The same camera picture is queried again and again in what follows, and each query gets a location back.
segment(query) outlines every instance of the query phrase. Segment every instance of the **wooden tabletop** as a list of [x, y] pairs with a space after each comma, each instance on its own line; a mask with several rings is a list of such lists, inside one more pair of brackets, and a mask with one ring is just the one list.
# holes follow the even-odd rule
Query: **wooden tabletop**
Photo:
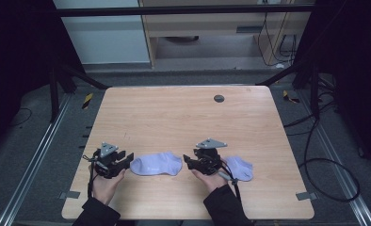
[[[216, 95], [225, 99], [214, 101]], [[105, 93], [84, 154], [92, 156], [103, 141], [135, 157], [172, 151], [196, 159], [195, 145], [207, 138], [226, 142], [222, 157], [238, 155], [253, 164], [253, 179], [239, 182], [244, 211], [251, 219], [309, 219], [314, 210], [267, 87], [136, 87]], [[64, 218], [77, 218], [87, 200], [89, 162], [82, 159]], [[110, 206], [122, 219], [208, 219], [202, 201], [208, 192], [183, 168], [177, 176], [138, 176], [127, 170]]]

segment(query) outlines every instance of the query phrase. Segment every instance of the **round black hole cover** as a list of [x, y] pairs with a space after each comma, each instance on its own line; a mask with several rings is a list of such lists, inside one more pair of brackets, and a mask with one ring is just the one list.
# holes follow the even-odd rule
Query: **round black hole cover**
[[218, 103], [222, 103], [224, 101], [224, 97], [222, 95], [216, 95], [213, 99]]

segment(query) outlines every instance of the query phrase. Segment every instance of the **hand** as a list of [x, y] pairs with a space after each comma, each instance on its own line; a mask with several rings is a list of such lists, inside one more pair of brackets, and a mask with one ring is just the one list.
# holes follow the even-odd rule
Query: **hand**
[[109, 205], [113, 196], [115, 195], [116, 187], [119, 182], [124, 178], [124, 173], [126, 169], [122, 169], [121, 172], [116, 177], [112, 179], [106, 179], [103, 176], [98, 175], [92, 185], [92, 195], [99, 202], [102, 202], [105, 205]]
[[218, 175], [217, 172], [212, 175], [204, 175], [196, 169], [192, 169], [191, 171], [198, 179], [200, 179], [206, 185], [209, 193], [214, 191], [216, 188], [228, 184], [228, 181], [222, 178], [220, 175]]

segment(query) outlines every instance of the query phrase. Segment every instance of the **person's left hand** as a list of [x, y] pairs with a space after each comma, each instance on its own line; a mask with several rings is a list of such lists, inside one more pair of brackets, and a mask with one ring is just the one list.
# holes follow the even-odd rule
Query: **person's left hand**
[[97, 176], [94, 179], [92, 185], [92, 195], [99, 202], [102, 202], [105, 205], [109, 205], [113, 196], [115, 195], [116, 187], [119, 182], [124, 178], [124, 173], [126, 169], [122, 169], [121, 172], [116, 177], [112, 179], [106, 179], [103, 176]]

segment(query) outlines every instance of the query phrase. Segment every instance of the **light purple sock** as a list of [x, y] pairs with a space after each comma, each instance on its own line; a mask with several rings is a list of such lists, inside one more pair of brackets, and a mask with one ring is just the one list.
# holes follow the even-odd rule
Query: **light purple sock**
[[130, 170], [141, 176], [167, 173], [177, 175], [182, 169], [182, 159], [171, 152], [142, 155], [130, 164]]
[[252, 164], [244, 161], [239, 156], [230, 156], [226, 158], [227, 166], [234, 178], [240, 181], [250, 181], [253, 178]]

